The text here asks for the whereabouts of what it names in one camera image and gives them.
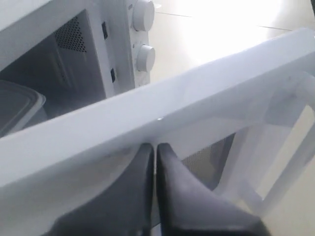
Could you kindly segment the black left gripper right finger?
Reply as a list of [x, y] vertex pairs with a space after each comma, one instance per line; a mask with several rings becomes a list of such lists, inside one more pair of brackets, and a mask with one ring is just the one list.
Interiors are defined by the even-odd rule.
[[217, 196], [180, 161], [157, 147], [157, 200], [164, 236], [266, 236], [261, 218]]

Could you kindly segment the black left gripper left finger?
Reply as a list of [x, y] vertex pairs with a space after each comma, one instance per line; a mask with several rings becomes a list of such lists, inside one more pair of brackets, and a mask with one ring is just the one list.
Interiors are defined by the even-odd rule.
[[149, 236], [154, 148], [142, 144], [117, 180], [97, 197], [60, 217], [50, 236]]

